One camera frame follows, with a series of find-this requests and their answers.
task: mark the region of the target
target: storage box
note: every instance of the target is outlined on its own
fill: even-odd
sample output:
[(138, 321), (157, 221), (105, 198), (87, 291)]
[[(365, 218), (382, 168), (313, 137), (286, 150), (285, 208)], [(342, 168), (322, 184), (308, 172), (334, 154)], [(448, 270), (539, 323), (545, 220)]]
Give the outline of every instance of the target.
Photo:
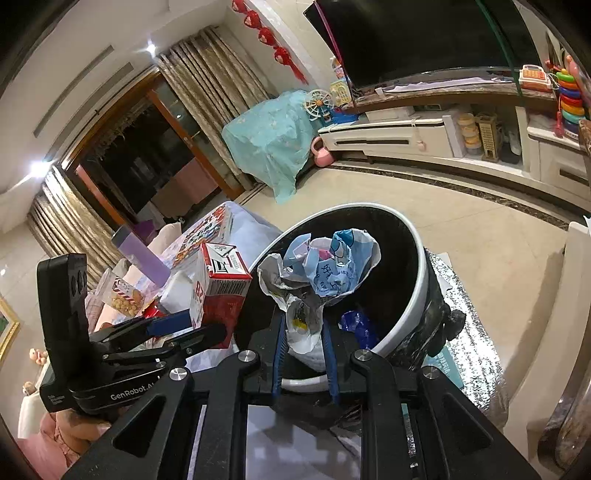
[(202, 243), (189, 313), (194, 328), (209, 323), (226, 326), (225, 340), (214, 348), (228, 348), (252, 277), (236, 247)]

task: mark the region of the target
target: silver insulation mat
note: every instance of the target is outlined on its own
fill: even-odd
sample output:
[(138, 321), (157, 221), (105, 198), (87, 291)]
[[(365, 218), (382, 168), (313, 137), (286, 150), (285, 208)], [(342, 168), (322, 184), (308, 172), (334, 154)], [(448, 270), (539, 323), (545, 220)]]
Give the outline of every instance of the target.
[(499, 355), (459, 277), (437, 255), (428, 254), (437, 276), (451, 286), (442, 292), (445, 302), (466, 314), (466, 326), (447, 343), (464, 383), (462, 392), (501, 430), (509, 415), (509, 399)]

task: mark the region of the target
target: metal screw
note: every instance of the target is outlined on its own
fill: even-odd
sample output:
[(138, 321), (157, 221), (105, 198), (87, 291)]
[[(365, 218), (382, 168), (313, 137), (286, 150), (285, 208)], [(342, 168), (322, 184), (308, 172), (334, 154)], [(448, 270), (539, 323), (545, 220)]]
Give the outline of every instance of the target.
[(423, 372), (423, 375), (430, 380), (433, 380), (434, 378), (437, 378), (437, 377), (439, 377), (439, 375), (441, 375), (441, 370), (439, 370), (437, 367), (434, 367), (432, 365), (425, 365), (421, 369), (421, 372)]
[(187, 371), (184, 368), (173, 368), (168, 376), (171, 380), (182, 380), (187, 376)]
[(254, 359), (256, 358), (256, 352), (253, 352), (252, 350), (243, 350), (242, 352), (240, 352), (238, 354), (238, 359), (241, 362), (252, 362)]
[(366, 349), (362, 348), (360, 350), (356, 350), (354, 355), (355, 355), (355, 358), (357, 360), (359, 360), (360, 362), (366, 362), (367, 360), (372, 358), (373, 352), (371, 350), (366, 350)]

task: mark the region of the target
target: purple bottle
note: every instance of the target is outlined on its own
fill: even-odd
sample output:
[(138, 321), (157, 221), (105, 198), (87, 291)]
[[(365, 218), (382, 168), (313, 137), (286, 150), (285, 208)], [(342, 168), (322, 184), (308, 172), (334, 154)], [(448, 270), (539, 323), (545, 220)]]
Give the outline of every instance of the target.
[(114, 246), (157, 286), (164, 287), (170, 269), (129, 229), (121, 225), (111, 238)]

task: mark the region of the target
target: beige curtain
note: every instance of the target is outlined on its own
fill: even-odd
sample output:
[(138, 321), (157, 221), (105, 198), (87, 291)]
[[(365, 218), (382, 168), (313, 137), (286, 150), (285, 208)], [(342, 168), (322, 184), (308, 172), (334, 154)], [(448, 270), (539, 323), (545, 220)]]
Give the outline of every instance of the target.
[(270, 98), (261, 81), (212, 27), (160, 55), (158, 66), (230, 171), (244, 188), (252, 188), (221, 133), (224, 125)]
[(33, 200), (27, 223), (50, 257), (86, 254), (91, 289), (96, 287), (105, 269), (113, 268), (121, 259), (111, 243), (113, 230), (56, 167), (49, 172)]

